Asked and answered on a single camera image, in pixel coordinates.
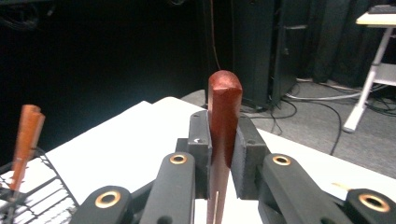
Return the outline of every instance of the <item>white table leg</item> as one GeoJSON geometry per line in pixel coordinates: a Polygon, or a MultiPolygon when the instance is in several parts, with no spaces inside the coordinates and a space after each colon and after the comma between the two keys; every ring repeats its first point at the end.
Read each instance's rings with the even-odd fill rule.
{"type": "Polygon", "coordinates": [[[344,124],[343,130],[347,133],[354,133],[359,121],[361,120],[361,116],[364,112],[364,109],[366,108],[366,100],[369,96],[370,89],[373,86],[373,82],[375,81],[376,71],[378,66],[381,64],[382,57],[384,56],[385,49],[387,48],[392,31],[393,28],[387,28],[387,31],[382,36],[382,40],[376,52],[375,59],[370,67],[370,71],[366,78],[366,82],[364,83],[363,90],[361,91],[361,98],[359,98],[358,103],[355,105],[349,117],[347,118],[346,123],[344,124]]]}

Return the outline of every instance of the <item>dish rack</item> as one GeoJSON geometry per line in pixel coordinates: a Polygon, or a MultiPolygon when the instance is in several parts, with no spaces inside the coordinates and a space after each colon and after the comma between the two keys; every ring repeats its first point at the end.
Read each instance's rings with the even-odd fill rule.
{"type": "Polygon", "coordinates": [[[0,168],[0,224],[69,223],[78,202],[44,150],[36,149],[17,193],[9,189],[11,168],[12,162],[0,168]]]}

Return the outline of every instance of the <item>brown wooden stick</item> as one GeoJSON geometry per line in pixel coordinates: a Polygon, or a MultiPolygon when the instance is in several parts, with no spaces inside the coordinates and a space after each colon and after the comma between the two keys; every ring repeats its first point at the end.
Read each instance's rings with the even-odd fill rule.
{"type": "Polygon", "coordinates": [[[208,97],[208,118],[213,152],[206,223],[220,224],[233,158],[233,145],[242,101],[242,86],[235,74],[218,71],[209,78],[208,97]]]}
{"type": "Polygon", "coordinates": [[[15,146],[12,170],[14,174],[10,188],[18,191],[24,177],[27,162],[33,156],[45,117],[36,105],[24,105],[21,111],[17,144],[15,146]]]}

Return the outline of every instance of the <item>white table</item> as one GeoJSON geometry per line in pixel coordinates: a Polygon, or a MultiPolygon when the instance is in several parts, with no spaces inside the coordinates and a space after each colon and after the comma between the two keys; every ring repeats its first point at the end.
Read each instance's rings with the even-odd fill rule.
{"type": "Polygon", "coordinates": [[[356,23],[368,25],[369,27],[386,28],[386,31],[370,67],[369,74],[364,83],[363,90],[361,91],[361,97],[344,124],[343,130],[348,133],[354,133],[356,131],[364,109],[366,108],[365,103],[373,83],[396,86],[396,65],[381,63],[393,28],[396,27],[396,14],[365,13],[356,20],[356,23]]]}
{"type": "MultiPolygon", "coordinates": [[[[190,115],[199,110],[202,108],[172,97],[153,105],[142,102],[53,149],[48,157],[78,203],[107,185],[132,192],[156,177],[163,157],[175,151],[177,139],[188,137],[190,115]]],[[[338,187],[341,185],[373,189],[396,201],[395,179],[259,132],[272,152],[292,156],[330,194],[344,200],[347,191],[338,187]]],[[[29,172],[26,178],[40,176],[33,169],[29,172]]],[[[232,179],[229,180],[223,223],[247,223],[247,217],[248,223],[262,223],[258,203],[237,200],[232,179]]],[[[195,223],[204,224],[206,201],[196,200],[195,205],[195,223]]]]}

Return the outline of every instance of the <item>dark wall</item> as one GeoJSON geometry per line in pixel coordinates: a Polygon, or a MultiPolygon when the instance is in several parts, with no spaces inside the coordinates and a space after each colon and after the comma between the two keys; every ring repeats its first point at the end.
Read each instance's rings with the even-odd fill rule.
{"type": "Polygon", "coordinates": [[[136,103],[203,87],[193,1],[57,1],[38,29],[0,27],[1,164],[11,161],[21,105],[42,108],[39,146],[55,148],[136,103]]]}

